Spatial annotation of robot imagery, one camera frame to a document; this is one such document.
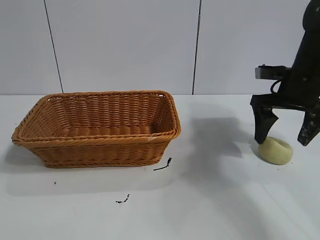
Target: white table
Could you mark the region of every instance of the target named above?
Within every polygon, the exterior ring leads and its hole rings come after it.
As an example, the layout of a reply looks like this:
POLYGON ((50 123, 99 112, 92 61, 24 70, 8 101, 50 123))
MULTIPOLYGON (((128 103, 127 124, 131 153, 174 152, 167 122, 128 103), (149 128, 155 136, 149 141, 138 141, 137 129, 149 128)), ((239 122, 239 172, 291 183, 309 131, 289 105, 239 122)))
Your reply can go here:
POLYGON ((297 142, 302 112, 274 111, 284 166, 252 151, 250 96, 207 95, 175 96, 182 133, 157 165, 49 169, 11 143, 40 97, 0 96, 0 239, 320 239, 320 135, 297 142))

